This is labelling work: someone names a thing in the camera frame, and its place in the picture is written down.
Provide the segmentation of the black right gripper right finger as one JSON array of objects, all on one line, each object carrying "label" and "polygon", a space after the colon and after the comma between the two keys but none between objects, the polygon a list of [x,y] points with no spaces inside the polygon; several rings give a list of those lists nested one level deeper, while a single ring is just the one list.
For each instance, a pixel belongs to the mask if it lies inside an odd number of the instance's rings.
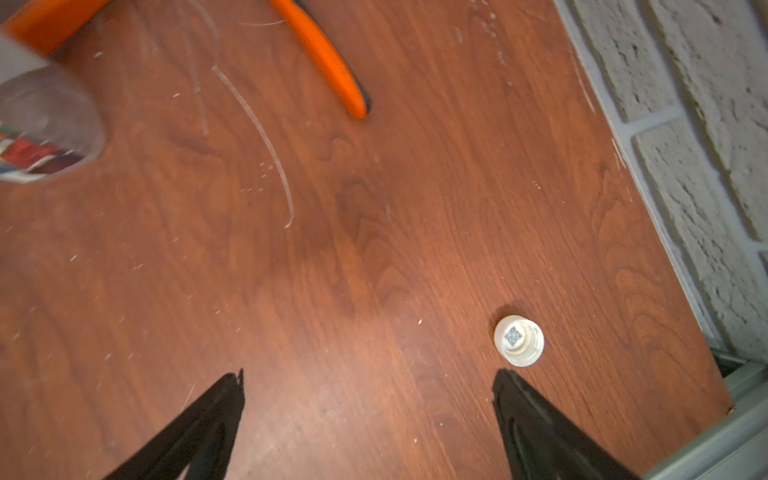
[{"label": "black right gripper right finger", "polygon": [[514,371],[497,371],[493,393],[514,479],[637,477]]}]

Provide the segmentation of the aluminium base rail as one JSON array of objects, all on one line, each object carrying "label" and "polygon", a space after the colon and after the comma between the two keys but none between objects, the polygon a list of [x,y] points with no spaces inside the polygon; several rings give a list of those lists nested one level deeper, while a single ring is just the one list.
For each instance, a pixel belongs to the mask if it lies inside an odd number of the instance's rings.
[{"label": "aluminium base rail", "polygon": [[767,366],[748,361],[725,377],[735,404],[647,479],[765,479],[767,477]]}]

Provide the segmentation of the orange handled pliers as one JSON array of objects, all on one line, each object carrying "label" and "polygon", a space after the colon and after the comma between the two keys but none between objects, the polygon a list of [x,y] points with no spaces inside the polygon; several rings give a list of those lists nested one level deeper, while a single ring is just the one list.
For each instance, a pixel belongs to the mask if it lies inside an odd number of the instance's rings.
[{"label": "orange handled pliers", "polygon": [[[13,39],[49,55],[106,4],[103,0],[25,1],[1,22],[1,27]],[[349,114],[357,119],[366,118],[371,101],[363,85],[303,2],[271,0],[270,4],[294,31]]]}]

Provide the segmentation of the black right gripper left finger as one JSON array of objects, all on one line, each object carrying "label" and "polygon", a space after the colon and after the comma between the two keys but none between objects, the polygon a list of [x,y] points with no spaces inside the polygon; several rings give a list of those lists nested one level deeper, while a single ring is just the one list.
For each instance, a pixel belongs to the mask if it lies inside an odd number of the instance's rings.
[{"label": "black right gripper left finger", "polygon": [[244,372],[223,375],[107,477],[223,479],[244,406]]}]

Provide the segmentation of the small white bottle cap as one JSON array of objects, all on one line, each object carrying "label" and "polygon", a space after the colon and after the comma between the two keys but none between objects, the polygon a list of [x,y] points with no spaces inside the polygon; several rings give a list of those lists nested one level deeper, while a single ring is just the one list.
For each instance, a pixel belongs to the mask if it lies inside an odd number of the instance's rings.
[{"label": "small white bottle cap", "polygon": [[502,318],[494,329],[497,351],[514,367],[529,367],[543,354],[545,338],[538,324],[520,315]]}]

